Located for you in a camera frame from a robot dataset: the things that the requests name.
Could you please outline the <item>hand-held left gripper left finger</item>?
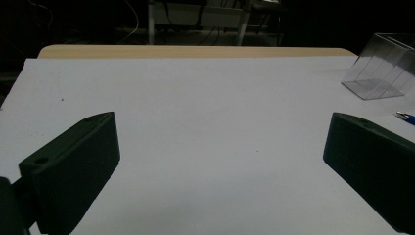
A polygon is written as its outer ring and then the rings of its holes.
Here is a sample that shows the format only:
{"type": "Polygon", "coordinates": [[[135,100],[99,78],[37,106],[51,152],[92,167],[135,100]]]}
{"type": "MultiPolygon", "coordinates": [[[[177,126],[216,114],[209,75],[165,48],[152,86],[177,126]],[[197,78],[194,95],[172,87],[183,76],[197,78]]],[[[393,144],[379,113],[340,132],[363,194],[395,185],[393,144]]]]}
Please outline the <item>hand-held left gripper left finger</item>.
{"type": "Polygon", "coordinates": [[[87,117],[19,163],[41,233],[70,235],[120,161],[115,114],[87,117]]]}

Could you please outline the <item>clear plastic organizer box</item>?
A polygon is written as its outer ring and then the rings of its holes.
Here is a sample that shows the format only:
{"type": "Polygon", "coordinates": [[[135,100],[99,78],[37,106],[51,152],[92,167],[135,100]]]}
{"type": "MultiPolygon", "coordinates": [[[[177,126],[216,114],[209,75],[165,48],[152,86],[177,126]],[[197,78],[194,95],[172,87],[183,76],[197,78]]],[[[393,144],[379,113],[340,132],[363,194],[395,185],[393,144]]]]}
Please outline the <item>clear plastic organizer box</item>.
{"type": "Polygon", "coordinates": [[[415,87],[415,33],[375,33],[342,85],[362,100],[404,96],[415,87]]]}

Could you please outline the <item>blue pen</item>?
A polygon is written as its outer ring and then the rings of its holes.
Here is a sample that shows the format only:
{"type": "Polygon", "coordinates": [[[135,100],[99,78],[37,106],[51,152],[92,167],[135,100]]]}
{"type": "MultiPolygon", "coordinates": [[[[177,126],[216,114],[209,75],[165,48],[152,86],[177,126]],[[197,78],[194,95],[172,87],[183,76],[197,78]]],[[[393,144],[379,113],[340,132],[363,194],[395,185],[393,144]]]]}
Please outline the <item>blue pen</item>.
{"type": "Polygon", "coordinates": [[[415,116],[412,116],[410,114],[404,113],[404,112],[396,112],[396,115],[406,121],[407,123],[410,123],[412,125],[415,125],[415,116]]]}

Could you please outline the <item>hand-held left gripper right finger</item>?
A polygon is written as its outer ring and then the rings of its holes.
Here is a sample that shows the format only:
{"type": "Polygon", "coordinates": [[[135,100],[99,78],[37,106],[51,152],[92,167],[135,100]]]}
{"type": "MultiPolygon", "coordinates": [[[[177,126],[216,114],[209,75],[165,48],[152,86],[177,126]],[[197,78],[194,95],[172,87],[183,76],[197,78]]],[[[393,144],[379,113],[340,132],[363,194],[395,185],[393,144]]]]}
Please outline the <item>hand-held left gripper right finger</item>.
{"type": "Polygon", "coordinates": [[[415,143],[367,119],[334,113],[323,160],[393,229],[415,235],[415,143]]]}

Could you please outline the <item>white desk frame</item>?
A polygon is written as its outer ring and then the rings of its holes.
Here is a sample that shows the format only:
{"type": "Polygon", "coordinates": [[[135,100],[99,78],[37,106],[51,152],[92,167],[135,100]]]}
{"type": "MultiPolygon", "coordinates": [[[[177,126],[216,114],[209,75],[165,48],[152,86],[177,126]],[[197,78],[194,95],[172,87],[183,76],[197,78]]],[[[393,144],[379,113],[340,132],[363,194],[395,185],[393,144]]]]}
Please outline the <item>white desk frame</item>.
{"type": "Polygon", "coordinates": [[[236,28],[235,44],[241,46],[252,12],[282,15],[288,9],[282,0],[235,0],[240,8],[210,6],[208,0],[148,0],[148,42],[155,44],[157,24],[170,26],[236,28]]]}

